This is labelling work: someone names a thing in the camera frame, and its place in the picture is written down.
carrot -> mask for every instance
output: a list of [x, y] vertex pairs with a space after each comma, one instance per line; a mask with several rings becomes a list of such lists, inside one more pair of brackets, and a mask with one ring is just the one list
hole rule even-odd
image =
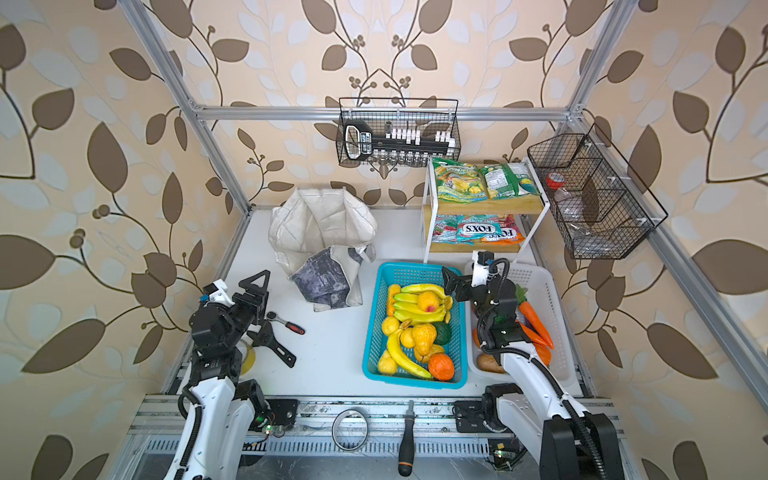
[[520, 323], [520, 322], [518, 322], [518, 323], [522, 327], [523, 332], [525, 333], [525, 335], [527, 335], [528, 338], [531, 339], [531, 341], [534, 344], [537, 343], [538, 345], [541, 345], [541, 346], [547, 346], [547, 344], [545, 343], [544, 339], [542, 339], [536, 332], [534, 332], [533, 330], [529, 329], [527, 326], [523, 325], [522, 323]]
[[549, 366], [549, 363], [552, 361], [552, 352], [550, 352], [547, 347], [539, 345], [538, 343], [534, 343], [533, 346], [536, 347], [536, 353], [541, 361], [546, 366]]
[[546, 345], [549, 348], [553, 349], [554, 343], [552, 343], [552, 337], [549, 336], [547, 327], [545, 327], [544, 324], [541, 323], [541, 320], [538, 319], [538, 315], [536, 315], [536, 312], [533, 310], [533, 307], [531, 306], [531, 304], [527, 301], [521, 303], [520, 312], [523, 315], [525, 315], [525, 318], [527, 318], [528, 321], [531, 322], [531, 325], [533, 326], [533, 328], [544, 340], [544, 343], [542, 343], [542, 345]]

black wire mesh basket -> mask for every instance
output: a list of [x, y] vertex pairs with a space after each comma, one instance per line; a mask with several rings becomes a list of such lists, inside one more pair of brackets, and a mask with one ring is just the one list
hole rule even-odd
[[339, 99], [339, 165], [426, 167], [433, 157], [458, 160], [458, 100]]
[[[668, 213], [621, 152], [627, 170], [614, 169], [593, 130], [560, 134], [532, 145], [528, 157], [547, 191], [570, 255], [582, 260], [620, 260]], [[656, 213], [638, 200], [645, 194], [658, 206]]]

white plastic basket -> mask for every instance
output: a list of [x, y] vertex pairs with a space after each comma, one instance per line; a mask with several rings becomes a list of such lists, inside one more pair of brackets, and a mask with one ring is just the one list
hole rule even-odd
[[[471, 264], [465, 270], [471, 273]], [[549, 364], [549, 371], [560, 382], [563, 390], [574, 395], [581, 396], [583, 393], [578, 385], [576, 378], [576, 367], [574, 366], [573, 352], [571, 343], [568, 341], [568, 330], [565, 328], [563, 312], [560, 308], [560, 299], [558, 291], [554, 288], [552, 275], [540, 266], [524, 265], [522, 263], [513, 263], [509, 268], [508, 278], [515, 284], [528, 289], [525, 294], [528, 302], [536, 311], [538, 318], [547, 327], [549, 335], [552, 337], [554, 349], [552, 350], [552, 361]], [[472, 332], [477, 327], [477, 317], [472, 313], [472, 307], [469, 302], [465, 302], [467, 322], [466, 342], [468, 353], [468, 364], [470, 370], [480, 376], [498, 380], [499, 382], [514, 382], [515, 379], [507, 373], [493, 373], [480, 370], [477, 366], [477, 357], [482, 351], [472, 340]]]

teal plastic basket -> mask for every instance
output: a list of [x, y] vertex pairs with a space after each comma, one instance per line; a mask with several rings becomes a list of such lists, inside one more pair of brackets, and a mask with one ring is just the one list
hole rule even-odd
[[[458, 275], [462, 273], [456, 268], [451, 268]], [[376, 291], [373, 294], [371, 306], [371, 320], [368, 325], [368, 338], [366, 339], [366, 351], [362, 355], [362, 372], [371, 380], [387, 382], [395, 385], [415, 386], [427, 389], [460, 389], [467, 383], [466, 344], [464, 342], [464, 308], [458, 302], [453, 302], [451, 308], [451, 341], [444, 345], [445, 354], [451, 357], [455, 374], [448, 382], [437, 380], [418, 379], [398, 368], [392, 376], [382, 375], [377, 368], [381, 355], [386, 350], [387, 337], [382, 332], [382, 322], [386, 318], [387, 290], [390, 285], [397, 283], [400, 286], [414, 283], [434, 283], [442, 285], [442, 266], [426, 265], [424, 263], [384, 263], [379, 267], [376, 276]], [[414, 362], [413, 349], [403, 348], [403, 352]]]

snack bag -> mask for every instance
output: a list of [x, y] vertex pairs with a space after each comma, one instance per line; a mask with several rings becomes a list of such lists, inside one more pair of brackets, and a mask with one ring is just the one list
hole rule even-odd
[[495, 215], [469, 215], [458, 221], [456, 237], [460, 241], [480, 239], [490, 234], [502, 234], [502, 227]]
[[435, 230], [432, 232], [432, 242], [456, 243], [456, 228], [456, 215], [438, 215]]
[[524, 164], [487, 165], [480, 169], [488, 185], [488, 196], [491, 199], [521, 197], [523, 195], [538, 195], [538, 190]]
[[483, 243], [493, 243], [494, 245], [515, 245], [525, 240], [523, 234], [515, 223], [513, 215], [498, 216], [498, 222], [502, 227], [502, 233], [490, 233], [480, 239]]
[[440, 200], [469, 204], [488, 198], [474, 165], [436, 158], [435, 182]]

